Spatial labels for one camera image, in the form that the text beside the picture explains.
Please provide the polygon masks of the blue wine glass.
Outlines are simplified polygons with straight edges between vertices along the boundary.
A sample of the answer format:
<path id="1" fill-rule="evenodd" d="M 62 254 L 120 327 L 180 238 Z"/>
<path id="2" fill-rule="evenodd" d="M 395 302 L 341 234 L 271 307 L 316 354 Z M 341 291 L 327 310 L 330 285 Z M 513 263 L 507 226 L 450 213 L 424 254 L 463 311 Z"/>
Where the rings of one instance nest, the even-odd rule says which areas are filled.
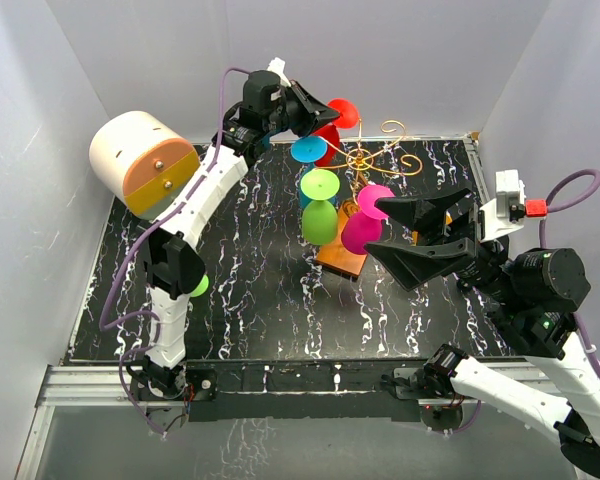
<path id="1" fill-rule="evenodd" d="M 303 165 L 299 181 L 299 203 L 305 209 L 311 201 L 326 200 L 322 174 L 316 162 L 327 152 L 327 143 L 318 136 L 298 139 L 291 147 L 292 158 Z"/>

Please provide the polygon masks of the red wine glass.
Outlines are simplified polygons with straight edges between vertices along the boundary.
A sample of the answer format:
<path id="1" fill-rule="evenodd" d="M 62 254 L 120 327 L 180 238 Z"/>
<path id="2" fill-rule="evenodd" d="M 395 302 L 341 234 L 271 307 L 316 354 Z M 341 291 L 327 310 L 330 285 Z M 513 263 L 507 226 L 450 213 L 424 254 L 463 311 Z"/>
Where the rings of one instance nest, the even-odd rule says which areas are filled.
<path id="1" fill-rule="evenodd" d="M 321 137 L 327 143 L 326 153 L 315 161 L 317 167 L 331 164 L 336 148 L 340 146 L 340 131 L 356 127 L 360 120 L 357 107 L 347 99 L 335 98 L 328 103 L 328 106 L 336 110 L 340 117 L 314 133 L 314 136 Z"/>

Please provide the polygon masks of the green wine glass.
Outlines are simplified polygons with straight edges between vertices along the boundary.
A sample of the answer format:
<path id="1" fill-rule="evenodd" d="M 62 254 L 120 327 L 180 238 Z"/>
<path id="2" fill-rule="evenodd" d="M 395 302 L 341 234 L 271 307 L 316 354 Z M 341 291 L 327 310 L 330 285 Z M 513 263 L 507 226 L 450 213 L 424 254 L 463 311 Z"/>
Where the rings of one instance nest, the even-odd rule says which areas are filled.
<path id="1" fill-rule="evenodd" d="M 331 200 L 338 194 L 340 180 L 332 171 L 314 168 L 300 182 L 301 192 L 309 199 L 302 213 L 302 235 L 314 245 L 332 242 L 338 231 L 338 213 Z"/>
<path id="2" fill-rule="evenodd" d="M 209 278 L 206 274 L 203 275 L 198 285 L 194 288 L 194 290 L 190 293 L 192 298 L 197 298 L 202 296 L 209 287 Z"/>

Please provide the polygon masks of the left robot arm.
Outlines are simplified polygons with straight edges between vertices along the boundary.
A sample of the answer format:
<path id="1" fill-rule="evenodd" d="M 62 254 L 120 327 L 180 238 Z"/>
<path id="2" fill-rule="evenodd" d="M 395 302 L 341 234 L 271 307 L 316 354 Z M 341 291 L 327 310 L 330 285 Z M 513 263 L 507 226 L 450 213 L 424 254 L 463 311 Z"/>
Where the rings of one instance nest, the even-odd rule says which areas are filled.
<path id="1" fill-rule="evenodd" d="M 214 212 L 269 149 L 273 136 L 290 131 L 303 138 L 339 117 L 289 79 L 284 68 L 276 57 L 266 69 L 247 75 L 241 100 L 220 110 L 218 132 L 200 166 L 172 207 L 140 236 L 138 258 L 151 300 L 150 343 L 142 360 L 126 370 L 157 396 L 174 399 L 186 387 L 189 298 L 206 272 L 197 245 Z"/>

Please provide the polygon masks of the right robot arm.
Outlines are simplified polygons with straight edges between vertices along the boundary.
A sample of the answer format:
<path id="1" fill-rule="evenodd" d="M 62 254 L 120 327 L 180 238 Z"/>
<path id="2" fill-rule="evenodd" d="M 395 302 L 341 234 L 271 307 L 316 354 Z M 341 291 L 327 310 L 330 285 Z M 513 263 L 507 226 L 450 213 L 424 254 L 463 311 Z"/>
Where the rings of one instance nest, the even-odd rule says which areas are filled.
<path id="1" fill-rule="evenodd" d="M 545 434 L 579 470 L 600 479 L 600 368 L 582 344 L 576 313 L 590 291 L 585 268 L 570 248 L 534 248 L 516 257 L 508 236 L 527 217 L 542 217 L 543 201 L 501 193 L 454 221 L 447 210 L 461 191 L 433 198 L 381 197 L 375 207 L 417 235 L 412 245 L 370 242 L 366 249 L 406 290 L 455 275 L 490 297 L 488 318 L 518 355 L 540 370 L 557 396 L 528 387 L 445 344 L 398 389 L 486 402 Z"/>

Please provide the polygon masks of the pink wine glass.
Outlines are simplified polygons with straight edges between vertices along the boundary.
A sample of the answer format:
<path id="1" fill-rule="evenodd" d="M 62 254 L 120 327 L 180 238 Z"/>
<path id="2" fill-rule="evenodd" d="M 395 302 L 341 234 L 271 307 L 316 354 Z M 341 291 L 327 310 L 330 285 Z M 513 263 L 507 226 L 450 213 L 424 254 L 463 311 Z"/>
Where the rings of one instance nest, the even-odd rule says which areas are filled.
<path id="1" fill-rule="evenodd" d="M 391 197 L 394 193 L 383 185 L 367 185 L 360 190 L 357 196 L 359 211 L 350 217 L 341 234 L 341 242 L 350 253 L 365 255 L 365 245 L 381 238 L 383 221 L 388 215 L 376 208 L 375 202 Z"/>

